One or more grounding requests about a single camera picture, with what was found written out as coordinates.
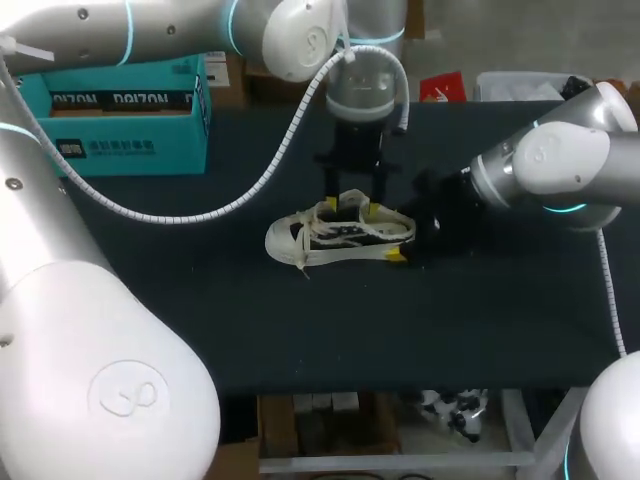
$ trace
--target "shoe sole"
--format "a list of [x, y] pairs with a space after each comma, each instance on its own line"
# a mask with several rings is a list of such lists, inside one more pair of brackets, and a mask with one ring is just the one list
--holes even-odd
[[[345, 260], [385, 260], [387, 254], [394, 248], [407, 243], [407, 241], [384, 243], [380, 245], [367, 245], [365, 247], [339, 248], [331, 250], [315, 250], [307, 254], [305, 262], [306, 267], [319, 267], [320, 265], [328, 265], [334, 262], [342, 262]], [[275, 247], [278, 242], [278, 235], [270, 228], [265, 238], [265, 249], [271, 258], [285, 263], [287, 265], [295, 265], [295, 257], [289, 253]]]

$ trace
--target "red object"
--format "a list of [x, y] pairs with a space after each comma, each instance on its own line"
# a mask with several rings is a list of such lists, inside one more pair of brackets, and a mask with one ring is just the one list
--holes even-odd
[[420, 82], [421, 102], [466, 102], [460, 72], [445, 73]]

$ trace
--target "white spiral cable wrap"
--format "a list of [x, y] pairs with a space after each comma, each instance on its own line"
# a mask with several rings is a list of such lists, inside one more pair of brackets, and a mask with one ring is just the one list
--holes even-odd
[[611, 314], [611, 323], [613, 325], [613, 335], [616, 339], [618, 353], [621, 357], [627, 356], [627, 349], [624, 346], [622, 338], [622, 330], [620, 330], [620, 322], [618, 320], [618, 307], [616, 305], [616, 293], [613, 289], [613, 277], [609, 269], [609, 253], [607, 252], [607, 243], [604, 239], [602, 229], [596, 233], [598, 238], [598, 250], [600, 251], [600, 262], [602, 263], [602, 274], [604, 275], [604, 283], [607, 287], [607, 299], [609, 301], [609, 313]]
[[[383, 48], [376, 47], [376, 46], [359, 45], [359, 46], [351, 47], [351, 51], [353, 52], [353, 54], [369, 53], [369, 54], [380, 55], [386, 58], [387, 60], [389, 60], [391, 63], [393, 63], [394, 68], [396, 69], [396, 72], [397, 72], [397, 76], [401, 80], [400, 87], [403, 93], [403, 106], [402, 106], [402, 113], [400, 117], [399, 127], [402, 130], [406, 131], [409, 125], [409, 108], [410, 108], [409, 81], [407, 79], [407, 74], [404, 70], [404, 67], [402, 66], [400, 61], [392, 53], [388, 52]], [[302, 120], [302, 117], [306, 112], [307, 107], [309, 106], [309, 102], [313, 98], [313, 95], [315, 94], [318, 86], [320, 85], [320, 82], [322, 82], [322, 80], [329, 73], [329, 71], [337, 63], [342, 61], [344, 58], [345, 58], [345, 52], [340, 51], [336, 53], [333, 57], [331, 57], [327, 61], [327, 63], [325, 63], [325, 65], [318, 71], [316, 76], [313, 78], [313, 80], [309, 84], [309, 87], [307, 88], [307, 91], [305, 92], [304, 97], [300, 102], [298, 109], [296, 110], [293, 120], [291, 120], [289, 128], [287, 129], [287, 132], [285, 133], [284, 138], [280, 143], [280, 147], [278, 148], [278, 151], [273, 157], [273, 160], [271, 160], [271, 163], [269, 164], [265, 172], [262, 174], [262, 176], [258, 179], [258, 181], [247, 192], [245, 192], [243, 195], [238, 197], [233, 202], [223, 207], [217, 208], [216, 210], [213, 210], [211, 212], [202, 213], [199, 215], [182, 216], [182, 217], [166, 217], [166, 216], [148, 215], [145, 213], [136, 212], [134, 210], [130, 210], [126, 207], [123, 207], [122, 205], [117, 204], [116, 202], [110, 200], [109, 198], [105, 197], [100, 192], [95, 190], [80, 175], [78, 175], [78, 173], [73, 169], [71, 165], [69, 165], [69, 163], [60, 154], [60, 152], [58, 152], [55, 145], [53, 145], [51, 140], [49, 140], [49, 137], [44, 132], [42, 127], [40, 127], [40, 124], [38, 123], [36, 118], [33, 116], [33, 113], [29, 109], [29, 106], [24, 101], [18, 88], [14, 84], [13, 79], [11, 78], [11, 75], [7, 68], [7, 64], [5, 63], [3, 57], [1, 57], [2, 61], [0, 62], [0, 80], [2, 80], [2, 82], [5, 85], [7, 85], [11, 96], [18, 102], [18, 104], [24, 110], [25, 117], [28, 121], [28, 128], [38, 138], [44, 150], [47, 152], [47, 154], [49, 154], [51, 158], [53, 158], [56, 164], [69, 177], [69, 179], [74, 184], [76, 184], [84, 193], [89, 195], [93, 200], [95, 200], [105, 208], [119, 215], [127, 217], [131, 220], [136, 220], [138, 222], [143, 222], [143, 223], [153, 223], [153, 224], [161, 224], [161, 225], [185, 225], [185, 224], [207, 222], [209, 220], [214, 220], [228, 213], [231, 213], [234, 210], [243, 206], [245, 203], [247, 203], [249, 200], [255, 197], [260, 190], [262, 190], [262, 188], [267, 184], [271, 176], [276, 171], [276, 168], [282, 161], [284, 154], [287, 151], [287, 148], [289, 147], [289, 144], [291, 143], [291, 140], [293, 139], [293, 136], [298, 128], [298, 125], [300, 125], [300, 121]]]

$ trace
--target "table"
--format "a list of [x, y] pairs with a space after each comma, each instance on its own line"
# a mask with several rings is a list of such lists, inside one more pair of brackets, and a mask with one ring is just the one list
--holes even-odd
[[[411, 197], [410, 180], [421, 169], [462, 168], [553, 106], [414, 105], [409, 133], [386, 148], [403, 167], [390, 180], [387, 205]], [[292, 114], [216, 112], [206, 175], [92, 183], [147, 213], [213, 210], [258, 178]], [[136, 224], [70, 188], [116, 272], [191, 345], [221, 394], [478, 387], [513, 395], [520, 388], [588, 386], [617, 358], [595, 235], [559, 229], [544, 216], [490, 215], [473, 254], [425, 268], [345, 262], [310, 269], [307, 280], [273, 261], [264, 251], [267, 228], [322, 197], [312, 157], [329, 148], [331, 136], [330, 117], [311, 111], [259, 197], [203, 225]], [[352, 187], [367, 189], [368, 181], [351, 178], [344, 188]], [[633, 321], [640, 311], [638, 220], [631, 209], [606, 231], [630, 351], [640, 345]], [[572, 392], [542, 443], [534, 446], [528, 436], [514, 447], [526, 456], [499, 463], [529, 465], [522, 478], [538, 478], [532, 462], [549, 463], [585, 391]], [[513, 428], [522, 421], [517, 410]]]

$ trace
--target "white sneaker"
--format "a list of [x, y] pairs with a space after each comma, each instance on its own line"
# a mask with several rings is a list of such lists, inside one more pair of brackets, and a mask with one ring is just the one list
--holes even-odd
[[342, 260], [396, 260], [398, 247], [415, 238], [415, 222], [383, 206], [370, 213], [369, 206], [364, 193], [349, 190], [337, 212], [320, 202], [281, 218], [267, 232], [267, 253], [302, 271]]

